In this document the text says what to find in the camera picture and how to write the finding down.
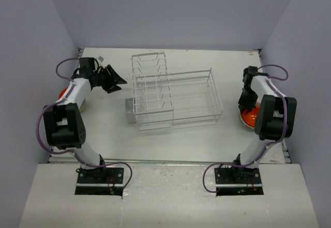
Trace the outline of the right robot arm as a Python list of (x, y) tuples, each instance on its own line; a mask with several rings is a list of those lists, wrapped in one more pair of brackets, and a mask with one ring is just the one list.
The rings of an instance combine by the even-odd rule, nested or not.
[(272, 146), (291, 136), (294, 128), (297, 100), (287, 97), (273, 83), (272, 79), (285, 81), (289, 74), (283, 67), (285, 77), (275, 77), (259, 72), (249, 66), (243, 71), (243, 89), (238, 100), (241, 114), (251, 112), (259, 102), (259, 111), (254, 123), (255, 136), (245, 151), (237, 156), (231, 169), (231, 178), (236, 183), (244, 182), (249, 175), (255, 175), (263, 156)]

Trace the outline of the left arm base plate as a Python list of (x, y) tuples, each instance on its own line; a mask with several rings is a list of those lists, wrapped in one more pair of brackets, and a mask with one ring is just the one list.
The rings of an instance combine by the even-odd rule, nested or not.
[(123, 196), (124, 168), (109, 167), (85, 170), (78, 173), (75, 195)]

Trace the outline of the large orange bowl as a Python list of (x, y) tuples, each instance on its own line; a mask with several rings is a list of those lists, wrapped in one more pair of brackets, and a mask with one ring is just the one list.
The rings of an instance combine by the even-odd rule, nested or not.
[(68, 88), (66, 87), (60, 92), (60, 94), (58, 96), (58, 101), (62, 101), (62, 100), (65, 101), (67, 99), (66, 96), (65, 96), (65, 93), (67, 92), (67, 89)]

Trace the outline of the white wire dish rack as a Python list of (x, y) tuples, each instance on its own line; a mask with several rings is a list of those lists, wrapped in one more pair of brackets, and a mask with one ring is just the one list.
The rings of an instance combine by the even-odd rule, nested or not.
[(131, 67), (129, 124), (149, 130), (220, 119), (223, 105), (212, 69), (170, 72), (163, 52), (133, 55)]

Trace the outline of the plain beige bowl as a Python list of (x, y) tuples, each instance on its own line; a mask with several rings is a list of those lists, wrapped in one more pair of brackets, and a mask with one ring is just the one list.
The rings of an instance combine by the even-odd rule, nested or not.
[(79, 111), (83, 112), (86, 108), (86, 99), (83, 99), (82, 103), (79, 106)]

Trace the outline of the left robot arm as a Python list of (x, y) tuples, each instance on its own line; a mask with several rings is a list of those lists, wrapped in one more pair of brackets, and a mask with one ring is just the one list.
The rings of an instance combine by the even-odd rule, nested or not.
[(51, 154), (71, 154), (80, 164), (79, 174), (96, 183), (107, 178), (103, 157), (86, 142), (86, 129), (80, 107), (86, 96), (101, 87), (111, 94), (127, 84), (110, 65), (101, 66), (96, 58), (81, 57), (79, 66), (68, 78), (69, 86), (53, 104), (43, 108), (36, 125), (36, 137), (41, 147)]

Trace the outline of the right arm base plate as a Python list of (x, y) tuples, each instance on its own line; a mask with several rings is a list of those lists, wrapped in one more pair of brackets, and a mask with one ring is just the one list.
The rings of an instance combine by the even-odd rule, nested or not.
[(214, 168), (216, 196), (263, 195), (259, 169), (236, 167)]

